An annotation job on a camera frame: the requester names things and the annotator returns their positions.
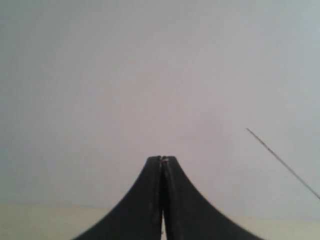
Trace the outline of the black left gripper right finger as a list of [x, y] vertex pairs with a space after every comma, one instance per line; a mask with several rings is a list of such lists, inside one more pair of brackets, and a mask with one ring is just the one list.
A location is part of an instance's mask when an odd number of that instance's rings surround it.
[[258, 240], [209, 203], [174, 156], [161, 160], [161, 207], [169, 240]]

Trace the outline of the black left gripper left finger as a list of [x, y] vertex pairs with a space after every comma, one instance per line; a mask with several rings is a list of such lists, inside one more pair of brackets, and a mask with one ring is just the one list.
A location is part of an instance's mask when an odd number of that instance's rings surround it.
[[120, 202], [76, 240], [160, 240], [162, 158], [148, 157]]

